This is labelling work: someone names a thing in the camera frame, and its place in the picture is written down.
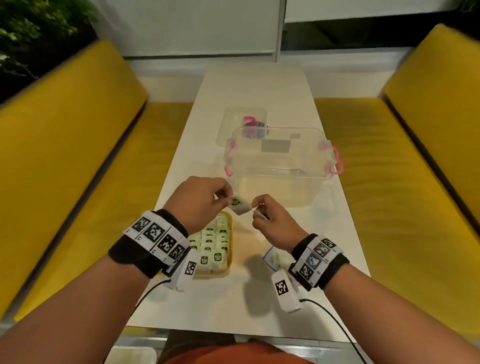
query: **yellow bench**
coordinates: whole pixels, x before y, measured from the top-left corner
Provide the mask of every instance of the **yellow bench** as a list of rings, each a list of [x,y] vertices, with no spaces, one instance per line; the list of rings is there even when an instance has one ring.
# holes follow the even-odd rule
[[[372,277],[480,338],[480,240],[390,110],[480,217],[480,45],[438,25],[380,98],[315,100]]]
[[[119,141],[139,120],[16,315],[82,273],[153,208],[192,103],[149,103],[123,58],[98,41],[0,109],[0,317]]]

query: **white table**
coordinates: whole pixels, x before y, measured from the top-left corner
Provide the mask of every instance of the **white table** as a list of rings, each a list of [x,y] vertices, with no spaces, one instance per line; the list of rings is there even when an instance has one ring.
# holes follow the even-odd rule
[[[156,209],[190,175],[222,176],[224,148],[216,145],[223,113],[230,106],[261,106],[269,126],[322,129],[302,68],[270,62],[213,63],[207,67]],[[323,233],[341,246],[351,263],[369,274],[338,177],[329,180],[309,207],[288,209],[309,232]],[[233,262],[226,277],[195,279],[187,292],[154,290],[129,320],[130,326],[347,341],[320,308],[306,303],[292,314],[280,310],[261,260],[270,244],[252,228],[252,213],[234,216]],[[159,281],[152,280],[150,286]],[[302,291],[337,318],[320,289]]]

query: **transparent lid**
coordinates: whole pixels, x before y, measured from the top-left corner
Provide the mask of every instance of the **transparent lid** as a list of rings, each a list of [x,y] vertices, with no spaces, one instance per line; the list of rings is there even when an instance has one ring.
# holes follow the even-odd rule
[[[314,128],[237,128],[224,160],[233,175],[290,178],[329,178],[336,164],[330,141]]]
[[[225,110],[216,136],[216,144],[224,147],[235,129],[242,126],[267,126],[267,110],[232,106]]]

